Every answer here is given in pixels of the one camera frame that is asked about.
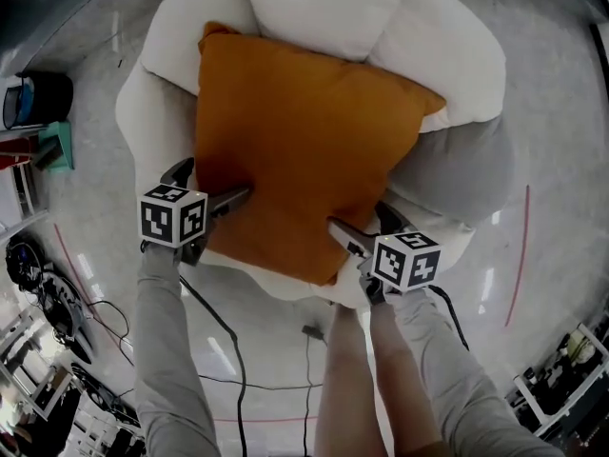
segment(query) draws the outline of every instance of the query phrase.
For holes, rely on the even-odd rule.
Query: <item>person's arm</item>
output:
[[[190,355],[178,257],[150,244],[138,278],[135,399],[150,457],[216,457],[213,419]]]
[[[522,427],[422,289],[392,297],[442,438],[460,457],[561,457]]]
[[[377,385],[393,433],[394,455],[449,455],[393,308],[382,303],[371,307],[370,313]]]

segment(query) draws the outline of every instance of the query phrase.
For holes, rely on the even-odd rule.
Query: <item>white cushion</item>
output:
[[[144,68],[198,95],[198,44],[209,21],[244,34],[259,34],[249,0],[164,0],[142,50]]]
[[[497,117],[505,56],[490,30],[458,0],[403,0],[367,62],[434,90],[446,119],[424,131]]]
[[[135,162],[135,189],[157,185],[194,150],[197,99],[146,71],[138,59],[116,100],[116,123]],[[189,185],[196,189],[194,176]]]
[[[251,0],[263,36],[363,61],[401,0]]]

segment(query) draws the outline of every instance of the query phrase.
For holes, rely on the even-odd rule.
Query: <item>wire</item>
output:
[[[448,296],[448,293],[446,293],[446,291],[444,291],[438,286],[429,285],[428,288],[435,292],[438,296],[440,296],[448,306],[448,311],[450,312],[450,316],[453,319],[453,322],[455,323],[455,328],[457,329],[457,333],[459,333],[461,343],[467,350],[469,350],[469,346],[467,345],[467,341],[465,340],[465,335],[463,335],[463,330],[461,330],[461,324],[459,323],[457,312],[453,308],[453,302],[451,301],[450,296]]]
[[[135,387],[132,387],[131,389],[129,389],[129,390],[125,391],[125,392],[122,392],[121,394],[119,394],[119,395],[116,397],[116,399],[122,398],[122,397],[123,397],[123,396],[125,396],[126,394],[131,393],[133,390],[135,390]]]
[[[116,331],[114,331],[112,328],[110,328],[108,325],[106,325],[104,322],[102,322],[101,320],[99,320],[97,317],[95,317],[95,315],[92,315],[92,319],[95,320],[98,324],[100,324],[102,327],[104,327],[106,330],[109,330],[115,337],[118,338],[118,349],[121,351],[121,353],[123,354],[123,357],[125,357],[125,359],[127,359],[127,362],[129,362],[129,364],[131,365],[132,368],[135,367],[135,365],[133,364],[133,361],[131,361],[130,357],[128,357],[125,354],[125,350],[123,349],[123,342],[125,342],[126,344],[129,344],[130,346],[133,347],[133,344],[131,344],[130,342],[128,342],[127,340],[125,340],[125,338],[129,335],[129,321],[127,319],[127,316],[125,315],[125,313],[123,313],[123,311],[121,311],[120,308],[118,308],[116,305],[114,305],[112,302],[110,301],[106,301],[106,300],[100,300],[100,301],[96,301],[94,303],[89,303],[87,304],[87,307],[91,308],[94,307],[96,305],[110,305],[111,307],[113,307],[116,311],[118,311],[118,313],[123,317],[123,320],[125,320],[125,327],[127,329],[125,335],[119,335],[118,333],[116,333]]]
[[[33,307],[38,307],[42,310],[43,313],[46,314],[45,312],[45,306],[47,303],[47,292],[45,291],[44,288],[44,268],[43,268],[43,264],[40,262],[40,259],[38,258],[38,254],[36,254],[36,251],[34,250],[34,248],[28,244],[27,242],[19,242],[15,245],[8,245],[7,248],[10,249],[11,251],[15,250],[18,247],[25,247],[28,248],[29,251],[31,252],[31,254],[33,255],[34,259],[36,259],[36,264],[38,265],[38,275],[40,276],[40,283],[38,283],[38,288],[40,289],[40,293],[37,293],[36,291],[32,291],[31,293],[34,294],[36,296],[36,301],[38,302],[37,304],[32,303],[30,300],[28,300],[28,297],[26,296],[26,300],[28,300],[28,303],[30,305],[32,305]]]
[[[306,391],[306,413],[304,414],[304,435],[303,435],[303,446],[304,446],[304,457],[308,457],[308,449],[306,448],[306,421],[308,420],[308,400],[311,396],[311,389],[313,389],[313,383],[311,383],[310,377],[310,369],[311,369],[311,361],[308,357],[308,346],[311,338],[306,335],[306,380],[308,381],[308,390]]]
[[[211,376],[204,376],[203,374],[199,374],[199,377],[202,379],[208,379],[209,381],[216,381],[217,383],[231,383],[233,385],[240,385],[240,381],[233,381],[232,379],[219,379]],[[322,387],[323,384],[312,385],[312,386],[260,386],[260,385],[252,385],[248,383],[247,387],[256,387],[257,389],[264,389],[266,391],[289,391],[292,389],[309,389],[310,387]]]
[[[184,279],[184,276],[180,276],[180,282],[190,291],[190,294],[196,300],[201,303],[205,307],[209,314],[214,318],[218,325],[222,327],[226,333],[230,336],[230,340],[232,340],[232,344],[235,347],[235,353],[237,354],[237,360],[239,361],[239,367],[241,369],[241,392],[239,393],[239,399],[237,400],[237,421],[239,425],[239,437],[241,438],[241,449],[243,453],[243,457],[247,457],[247,443],[246,443],[246,432],[244,430],[244,419],[242,414],[242,406],[244,402],[244,398],[246,397],[246,389],[247,389],[247,378],[246,378],[246,365],[244,364],[244,359],[241,356],[241,351],[239,350],[239,339],[235,331],[229,327],[226,322],[222,319],[222,317],[216,312],[215,309],[211,307],[211,305],[199,294],[199,292],[193,288],[190,283]]]

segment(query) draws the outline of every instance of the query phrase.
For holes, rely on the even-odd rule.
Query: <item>gray floor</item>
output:
[[[23,70],[52,35],[91,0],[0,0],[0,76]]]
[[[69,268],[69,257],[91,297],[103,296],[130,314],[138,263],[133,162],[116,127],[114,102],[137,58],[159,0],[100,0],[85,9],[91,22],[107,22],[83,44],[71,68],[76,171],[49,176],[51,219],[37,227],[49,251]],[[470,346],[500,391],[517,371],[534,364],[561,335],[585,320],[604,298],[609,278],[608,102],[587,25],[599,16],[582,0],[462,0],[495,33],[507,57],[504,119],[517,150],[518,177],[504,210],[477,232],[459,263],[442,274]],[[108,16],[128,15],[108,33]],[[81,41],[74,37],[76,43]],[[59,56],[67,41],[48,50]],[[526,186],[530,187],[528,249],[521,289],[509,327],[505,321],[521,256]],[[268,297],[247,276],[225,268],[190,269],[204,296],[240,335],[248,379],[262,385],[305,384],[303,323],[327,328],[331,308],[320,300],[286,303]],[[5,304],[14,304],[6,279]],[[201,373],[234,377],[209,338],[237,367],[229,339],[192,298],[186,297],[192,349]],[[121,319],[101,310],[119,332]],[[132,372],[100,328],[100,362],[92,369],[120,392]],[[311,379],[319,382],[324,346],[311,348]],[[204,381],[226,455],[238,455],[234,423],[238,387]],[[311,396],[317,415],[319,391]],[[245,418],[255,447],[301,451],[305,391],[247,391]],[[309,447],[315,420],[309,422]]]

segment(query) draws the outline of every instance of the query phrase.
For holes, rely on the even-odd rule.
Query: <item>leg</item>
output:
[[[316,428],[318,457],[385,456],[365,337],[355,310],[336,306]]]
[[[439,444],[442,437],[415,359],[396,325],[393,308],[382,303],[370,311],[377,384],[391,424],[394,454],[406,455]]]
[[[220,456],[216,431],[190,355],[178,256],[149,245],[135,309],[135,399],[147,455]]]
[[[475,357],[422,289],[392,303],[400,333],[417,361],[442,438],[455,455],[562,455],[521,427]]]

